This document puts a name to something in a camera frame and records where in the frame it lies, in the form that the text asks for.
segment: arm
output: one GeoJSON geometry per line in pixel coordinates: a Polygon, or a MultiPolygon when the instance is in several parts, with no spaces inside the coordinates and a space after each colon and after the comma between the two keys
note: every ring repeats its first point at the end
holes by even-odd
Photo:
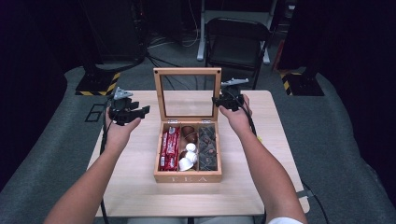
{"type": "MultiPolygon", "coordinates": [[[[112,124],[102,155],[88,171],[52,207],[45,223],[92,223],[121,152],[131,131],[139,125],[135,119],[126,126],[112,124]]],[[[106,126],[110,118],[106,112],[106,126]]]]}
{"type": "MultiPolygon", "coordinates": [[[[248,110],[248,97],[244,95],[248,110]]],[[[294,186],[280,162],[262,145],[250,130],[248,117],[242,109],[235,112],[219,107],[242,143],[254,185],[262,198],[267,221],[275,217],[291,217],[306,223],[303,208],[294,186]]]]}

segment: white sleeve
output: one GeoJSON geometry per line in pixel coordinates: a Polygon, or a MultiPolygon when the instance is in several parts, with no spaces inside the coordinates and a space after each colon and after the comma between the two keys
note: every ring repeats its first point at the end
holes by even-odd
{"type": "Polygon", "coordinates": [[[303,224],[303,223],[290,217],[276,217],[272,219],[268,224],[303,224]]]}

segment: open box lid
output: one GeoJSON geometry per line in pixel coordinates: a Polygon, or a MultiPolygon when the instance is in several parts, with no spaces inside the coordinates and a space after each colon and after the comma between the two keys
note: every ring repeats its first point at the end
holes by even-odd
{"type": "Polygon", "coordinates": [[[154,68],[161,121],[218,121],[221,68],[154,68]]]}

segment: white cable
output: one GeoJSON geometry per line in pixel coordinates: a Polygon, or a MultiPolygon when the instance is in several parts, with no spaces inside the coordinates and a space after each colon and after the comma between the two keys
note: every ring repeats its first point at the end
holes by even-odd
{"type": "MultiPolygon", "coordinates": [[[[183,40],[182,42],[185,43],[185,42],[191,42],[191,41],[193,41],[195,43],[197,40],[196,39],[194,39],[194,40],[183,40]]],[[[158,44],[158,45],[154,45],[154,46],[148,47],[148,49],[153,49],[153,48],[156,48],[156,47],[159,47],[159,46],[162,46],[162,45],[175,44],[175,43],[176,42],[165,42],[165,43],[161,43],[161,44],[158,44]]]]}
{"type": "Polygon", "coordinates": [[[196,34],[197,34],[197,35],[196,35],[196,37],[195,37],[195,40],[194,40],[190,45],[183,45],[183,47],[186,47],[186,48],[191,47],[191,46],[194,45],[195,42],[197,42],[197,40],[198,40],[198,25],[197,25],[197,21],[195,20],[194,14],[192,13],[191,0],[189,0],[189,6],[190,6],[190,12],[191,12],[191,15],[192,15],[192,19],[194,20],[195,31],[196,31],[196,34]]]}

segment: red package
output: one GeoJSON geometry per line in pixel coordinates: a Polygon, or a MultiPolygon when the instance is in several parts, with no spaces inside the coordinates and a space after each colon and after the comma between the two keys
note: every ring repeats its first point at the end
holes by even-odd
{"type": "Polygon", "coordinates": [[[166,141],[166,155],[165,155],[165,171],[177,170],[177,154],[178,154],[178,143],[180,137],[180,128],[170,127],[167,133],[166,141]]]}
{"type": "Polygon", "coordinates": [[[167,138],[168,138],[168,133],[164,133],[163,134],[163,149],[161,150],[161,157],[160,157],[160,169],[161,170],[163,170],[165,167],[167,138]]]}
{"type": "Polygon", "coordinates": [[[168,132],[168,142],[166,146],[166,156],[175,157],[177,155],[178,138],[180,129],[178,127],[170,127],[168,132]]]}

